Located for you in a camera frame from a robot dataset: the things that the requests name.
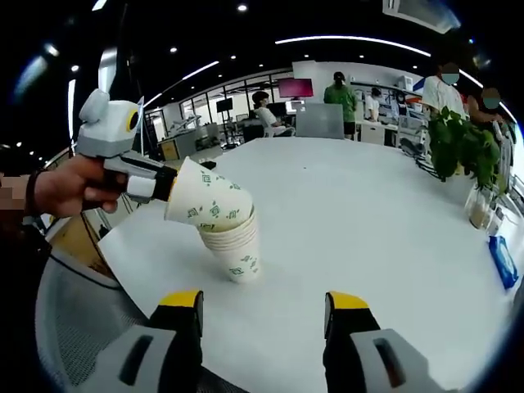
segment light strip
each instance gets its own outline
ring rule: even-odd
[[[416,52],[420,55],[431,57],[431,53],[421,51],[420,49],[417,49],[415,47],[409,47],[408,45],[403,45],[402,43],[394,43],[392,41],[386,41],[385,39],[379,39],[379,38],[357,37],[354,35],[312,35],[310,37],[282,39],[280,41],[275,41],[275,43],[277,45],[280,45],[281,43],[297,43],[299,41],[311,41],[314,39],[352,39],[354,41],[367,41],[369,43],[384,43],[385,45],[391,45],[393,47],[402,47],[403,49],[407,49],[409,51]]]
[[[515,122],[515,124],[518,125],[517,119],[515,119],[515,116],[513,116],[513,113],[511,113],[509,111],[509,109],[502,102],[500,103],[500,106],[502,106],[502,109],[504,109],[506,111],[506,113],[509,115],[509,117],[511,117],[512,120]]]
[[[385,39],[378,39],[378,38],[369,38],[369,37],[356,37],[354,35],[312,35],[310,37],[299,37],[299,38],[289,38],[289,39],[282,39],[280,41],[275,41],[277,45],[280,45],[281,43],[297,43],[300,41],[311,41],[314,39],[352,39],[355,41],[367,41],[370,43],[384,43],[385,45],[391,45],[393,47],[402,47],[403,49],[407,49],[412,52],[419,53],[421,55],[424,55],[426,57],[431,57],[431,53],[421,51],[420,49],[417,49],[415,47],[409,47],[407,45],[403,45],[401,43],[394,43],[392,41],[386,41]],[[471,80],[474,84],[476,84],[479,88],[484,88],[484,85],[481,84],[478,80],[473,78],[470,74],[468,74],[466,71],[458,70],[460,74],[464,75],[466,78]],[[515,124],[517,123],[517,119],[515,119],[515,116],[509,111],[509,109],[501,102],[500,106],[508,113],[508,115],[513,119]]]
[[[151,104],[153,101],[155,101],[158,97],[160,97],[162,95],[162,93],[158,93],[156,94],[151,100],[149,100],[148,102],[146,102],[144,104],[144,106],[148,106],[149,104]]]
[[[217,64],[219,64],[220,61],[213,61],[212,63],[208,64],[208,65],[204,65],[202,68],[199,68],[198,70],[196,71],[193,71],[191,74],[189,75],[186,75],[182,78],[182,80],[186,80],[186,79],[189,79],[191,78],[192,76],[195,76],[196,74],[198,74],[199,72],[202,72],[203,70],[207,70],[208,68],[211,68],[212,66],[216,66]]]
[[[458,72],[460,72],[460,74],[464,75],[466,78],[468,78],[469,80],[471,80],[475,85],[477,85],[479,88],[484,88],[484,85],[481,84],[478,80],[476,80],[475,78],[473,78],[470,74],[468,74],[466,71],[462,71],[462,70],[458,70]]]
[[[91,11],[101,10],[106,5],[107,0],[98,0]]]
[[[67,89],[67,121],[69,124],[69,140],[73,143],[73,104],[75,103],[75,85],[76,79],[69,81]]]

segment pink monitor screen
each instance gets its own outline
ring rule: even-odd
[[[280,79],[278,93],[280,97],[312,97],[311,79]]]

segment paper cup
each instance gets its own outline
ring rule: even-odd
[[[235,239],[230,242],[211,242],[205,239],[204,237],[202,237],[202,241],[210,250],[233,250],[248,243],[254,236],[257,235],[257,230],[256,228],[254,228],[252,231],[246,233],[244,236],[239,237],[238,239]]]
[[[171,189],[164,219],[223,232],[246,222],[252,207],[249,192],[187,157]]]
[[[223,271],[234,282],[253,281],[260,275],[260,246],[256,233],[246,244],[232,250],[211,250]]]
[[[202,228],[198,228],[198,232],[202,237],[211,242],[228,242],[236,237],[242,236],[246,231],[252,230],[253,227],[257,226],[257,224],[255,207],[253,207],[249,218],[235,228],[222,232],[209,232]]]

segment green shirt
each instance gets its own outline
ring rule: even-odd
[[[355,92],[350,86],[342,85],[336,88],[332,84],[324,92],[324,103],[342,104],[342,113],[344,114],[344,123],[355,122],[355,111],[357,109],[357,98]]]

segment ceiling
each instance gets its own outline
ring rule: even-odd
[[[316,61],[365,62],[408,71],[413,71],[416,65],[416,73],[420,75],[433,72],[430,58],[380,43],[343,40],[274,43],[285,38],[338,34],[381,38],[430,53],[448,48],[462,69],[499,89],[514,115],[524,114],[517,107],[519,92],[515,84],[520,79],[515,78],[517,66],[513,53],[503,48],[517,23],[511,2],[498,2],[504,3],[504,7],[498,10],[501,17],[490,22],[496,24],[493,29],[486,28],[486,22],[493,20],[492,10],[476,8],[473,19],[471,5],[448,2],[462,27],[447,34],[384,15],[382,0],[245,1],[248,11],[244,13],[237,10],[239,2],[232,0],[198,3],[107,0],[96,12],[91,12],[94,0],[71,3],[34,1],[30,6],[23,2],[17,5],[23,7],[20,9],[23,13],[14,11],[3,16],[4,37],[16,35],[16,39],[7,46],[10,60],[4,94],[6,122],[0,143],[14,146],[22,142],[20,159],[34,165],[38,165],[38,156],[49,159],[68,145],[66,96],[71,79],[76,79],[74,128],[78,132],[79,108],[97,86],[103,49],[112,45],[119,48],[113,98],[138,100],[143,95],[148,101],[183,76],[219,61],[217,66],[165,91],[152,106],[182,100],[221,81],[290,67],[293,61],[304,60],[305,54]],[[16,32],[8,27],[12,15],[25,15],[17,20]],[[476,40],[473,45],[468,43],[471,37]],[[52,43],[59,56],[46,53],[46,43]],[[171,53],[171,47],[176,47],[177,52]],[[478,70],[474,66],[472,58],[479,52],[491,59],[489,68]],[[237,57],[234,61],[230,59],[233,54]],[[15,97],[12,91],[19,75],[38,56],[47,62],[47,69],[24,94]],[[78,65],[79,71],[73,73],[72,65]],[[461,93],[474,93],[478,88],[467,81],[461,89]],[[29,151],[35,151],[34,156],[29,157]]]

